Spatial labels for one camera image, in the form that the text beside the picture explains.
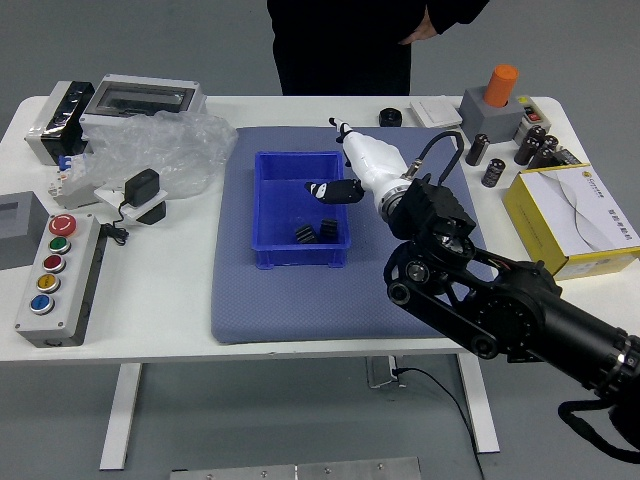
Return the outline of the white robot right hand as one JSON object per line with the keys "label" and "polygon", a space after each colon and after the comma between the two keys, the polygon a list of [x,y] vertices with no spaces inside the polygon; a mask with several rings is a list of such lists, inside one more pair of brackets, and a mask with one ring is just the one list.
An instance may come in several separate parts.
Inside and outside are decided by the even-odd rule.
{"label": "white robot right hand", "polygon": [[355,179],[333,180],[324,183],[306,182],[305,189],[324,204],[351,204],[372,192],[374,206],[380,215],[402,195],[410,181],[403,177],[407,171],[397,147],[354,131],[338,118],[331,117],[329,123],[339,133],[337,141]]}

